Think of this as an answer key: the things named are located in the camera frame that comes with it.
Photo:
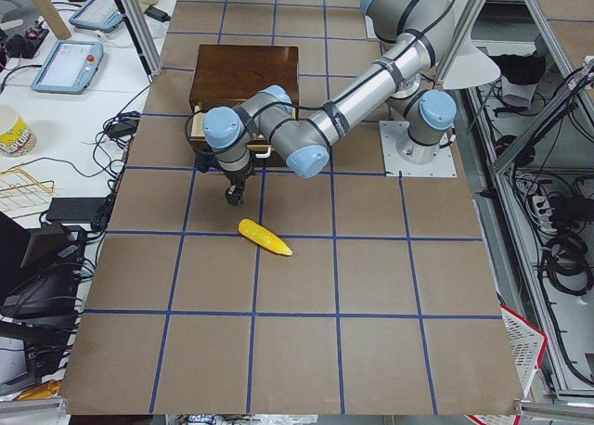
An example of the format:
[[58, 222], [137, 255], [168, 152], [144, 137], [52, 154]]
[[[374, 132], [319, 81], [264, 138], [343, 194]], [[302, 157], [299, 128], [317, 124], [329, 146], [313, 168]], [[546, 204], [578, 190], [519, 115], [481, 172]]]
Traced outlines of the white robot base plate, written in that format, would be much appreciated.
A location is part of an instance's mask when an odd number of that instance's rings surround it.
[[408, 132], [409, 123], [381, 121], [381, 147], [388, 177], [456, 178], [457, 171], [447, 135], [434, 146], [416, 144]]

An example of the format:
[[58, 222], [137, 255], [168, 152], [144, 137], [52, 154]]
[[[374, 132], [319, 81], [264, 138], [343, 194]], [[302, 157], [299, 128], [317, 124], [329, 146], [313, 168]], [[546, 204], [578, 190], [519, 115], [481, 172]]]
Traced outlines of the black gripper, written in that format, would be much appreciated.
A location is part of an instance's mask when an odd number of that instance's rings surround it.
[[254, 175], [254, 155], [246, 153], [240, 160], [233, 162], [220, 161], [232, 187], [225, 192], [226, 201], [232, 206], [239, 206], [244, 202], [243, 193], [247, 179]]

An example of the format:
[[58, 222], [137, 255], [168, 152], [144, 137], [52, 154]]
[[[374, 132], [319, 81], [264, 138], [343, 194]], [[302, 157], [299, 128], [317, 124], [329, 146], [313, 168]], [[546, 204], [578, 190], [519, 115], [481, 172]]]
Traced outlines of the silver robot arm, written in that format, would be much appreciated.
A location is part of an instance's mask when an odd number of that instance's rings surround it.
[[459, 0], [360, 0], [377, 38], [390, 45], [339, 94], [296, 119], [287, 92], [270, 85], [233, 107], [209, 109], [202, 122], [213, 161], [229, 181], [226, 201], [243, 202], [247, 179], [254, 173], [248, 144], [265, 138], [298, 176], [311, 178], [329, 162], [333, 144], [422, 71], [447, 53], [456, 28]]

